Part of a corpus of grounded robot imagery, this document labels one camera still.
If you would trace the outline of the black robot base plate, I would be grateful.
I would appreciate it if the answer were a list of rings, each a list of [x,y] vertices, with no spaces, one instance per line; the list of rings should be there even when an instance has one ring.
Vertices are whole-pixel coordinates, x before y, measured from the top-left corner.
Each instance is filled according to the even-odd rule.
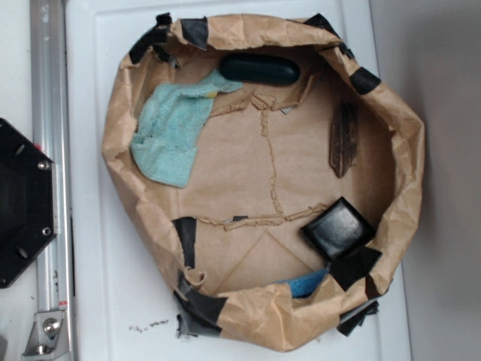
[[[1,119],[1,288],[10,287],[55,235],[53,162]]]

